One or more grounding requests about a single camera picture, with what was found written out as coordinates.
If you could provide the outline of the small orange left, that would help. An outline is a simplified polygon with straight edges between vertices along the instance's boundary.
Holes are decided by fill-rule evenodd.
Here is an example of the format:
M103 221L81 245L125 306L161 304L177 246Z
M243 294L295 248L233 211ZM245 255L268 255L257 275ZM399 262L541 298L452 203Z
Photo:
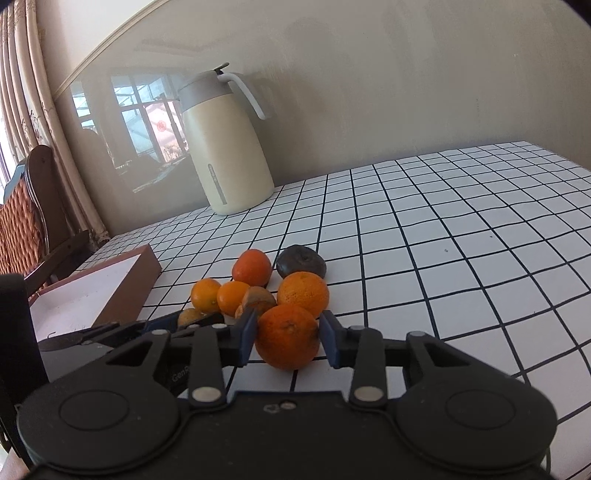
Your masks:
M211 278L197 281L190 292L190 301L193 308L201 315L212 315L219 311L217 293L221 289L221 283Z

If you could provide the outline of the large orange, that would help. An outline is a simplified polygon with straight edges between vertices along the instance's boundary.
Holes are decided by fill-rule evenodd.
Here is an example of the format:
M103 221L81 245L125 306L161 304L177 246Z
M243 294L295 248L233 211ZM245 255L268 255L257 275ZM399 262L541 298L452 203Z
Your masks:
M318 318L329 307L329 288L325 280L311 272L294 272L287 275L277 290L278 304L294 304Z
M314 360L319 347L318 322L303 307L279 305L257 321L256 351L271 367L300 370Z

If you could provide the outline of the small orange middle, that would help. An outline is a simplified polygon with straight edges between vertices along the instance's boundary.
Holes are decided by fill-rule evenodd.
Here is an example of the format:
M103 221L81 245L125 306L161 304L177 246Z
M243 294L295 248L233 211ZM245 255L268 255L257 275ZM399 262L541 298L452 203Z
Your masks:
M242 281L229 281L221 285L216 294L216 302L221 313L230 317L235 316L235 311L242 304L247 291L249 284Z

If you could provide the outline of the checkered white tablecloth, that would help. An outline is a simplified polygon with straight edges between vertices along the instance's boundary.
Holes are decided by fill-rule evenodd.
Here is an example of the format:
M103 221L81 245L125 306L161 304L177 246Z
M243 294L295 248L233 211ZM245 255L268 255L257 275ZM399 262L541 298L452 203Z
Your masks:
M140 311L183 309L257 249L327 263L329 306L387 338L424 331L542 391L559 479L590 475L590 173L527 142L389 160L276 188L243 213L193 210L115 236L98 264L149 245L162 272Z

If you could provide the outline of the large orange behind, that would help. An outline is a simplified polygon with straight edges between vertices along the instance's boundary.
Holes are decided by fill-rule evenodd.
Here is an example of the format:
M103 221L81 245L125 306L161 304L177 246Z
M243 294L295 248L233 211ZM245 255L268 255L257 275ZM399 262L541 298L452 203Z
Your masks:
M329 307L329 288L325 280L311 272L294 272L287 275L277 290L278 304L294 304L318 318Z

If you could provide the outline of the beige floral curtain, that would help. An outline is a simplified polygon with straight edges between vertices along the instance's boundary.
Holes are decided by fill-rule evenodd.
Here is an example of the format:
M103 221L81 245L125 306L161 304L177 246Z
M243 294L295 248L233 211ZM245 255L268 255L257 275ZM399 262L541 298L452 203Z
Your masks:
M34 1L1 3L1 114L17 159L39 145L51 148L69 227L86 230L94 248L104 245L109 233L74 162L50 92Z

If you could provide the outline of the cream thermos jug grey lid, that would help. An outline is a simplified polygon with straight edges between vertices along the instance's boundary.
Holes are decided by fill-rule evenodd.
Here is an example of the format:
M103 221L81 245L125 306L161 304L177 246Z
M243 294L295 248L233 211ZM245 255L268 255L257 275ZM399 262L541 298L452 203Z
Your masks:
M232 88L238 88L260 120L270 114L249 81L228 66L225 62L201 72L178 89L189 153L209 206L218 215L249 210L274 191L259 137Z

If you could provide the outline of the brown box white inside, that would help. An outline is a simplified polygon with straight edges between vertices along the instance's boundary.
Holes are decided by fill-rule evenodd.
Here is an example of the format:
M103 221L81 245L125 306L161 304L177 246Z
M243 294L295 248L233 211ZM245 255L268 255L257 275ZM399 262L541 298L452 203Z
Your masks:
M36 340L134 322L160 273L153 250L143 245L41 290L30 301Z

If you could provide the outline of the brown dried fruit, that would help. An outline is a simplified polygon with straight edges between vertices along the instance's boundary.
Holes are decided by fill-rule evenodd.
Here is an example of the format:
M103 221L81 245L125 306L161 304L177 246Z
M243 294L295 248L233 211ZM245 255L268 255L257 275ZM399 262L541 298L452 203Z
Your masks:
M245 292L242 302L236 308L235 319L241 318L247 308L252 308L256 315L260 316L274 307L276 307L276 298L269 290L259 286L252 286Z

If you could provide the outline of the reddish tangerine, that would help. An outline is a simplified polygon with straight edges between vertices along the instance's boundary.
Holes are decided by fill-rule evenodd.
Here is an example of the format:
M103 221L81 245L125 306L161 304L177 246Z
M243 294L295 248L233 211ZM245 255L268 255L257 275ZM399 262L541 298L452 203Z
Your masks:
M266 253L257 249L246 250L232 266L231 276L235 281L249 286L266 287L273 274L273 266Z

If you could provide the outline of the dark purple fruit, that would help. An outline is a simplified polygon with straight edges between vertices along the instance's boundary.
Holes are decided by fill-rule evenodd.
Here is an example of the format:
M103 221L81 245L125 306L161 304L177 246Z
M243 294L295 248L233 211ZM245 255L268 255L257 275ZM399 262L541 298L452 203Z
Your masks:
M295 272L308 272L325 278L327 264L318 253L304 245L291 245L276 259L276 270L281 278Z

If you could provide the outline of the small orange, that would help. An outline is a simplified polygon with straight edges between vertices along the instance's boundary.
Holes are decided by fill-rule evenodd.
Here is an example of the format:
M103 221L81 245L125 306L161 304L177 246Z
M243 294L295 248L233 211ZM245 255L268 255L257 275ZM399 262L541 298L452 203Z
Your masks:
M190 292L190 301L193 308L201 315L212 315L219 311L217 293L221 289L221 283L211 278L197 281Z
M235 311L242 304L247 291L249 284L242 281L229 281L221 285L216 294L216 302L221 313L230 317L235 316Z

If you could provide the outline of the wooden sofa orange cushions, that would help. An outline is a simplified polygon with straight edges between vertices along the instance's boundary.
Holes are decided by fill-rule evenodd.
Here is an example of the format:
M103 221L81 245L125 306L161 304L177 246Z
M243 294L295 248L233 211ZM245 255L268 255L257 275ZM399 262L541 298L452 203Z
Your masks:
M22 275L33 296L67 278L90 255L89 232L69 225L52 149L39 145L1 206L1 273Z

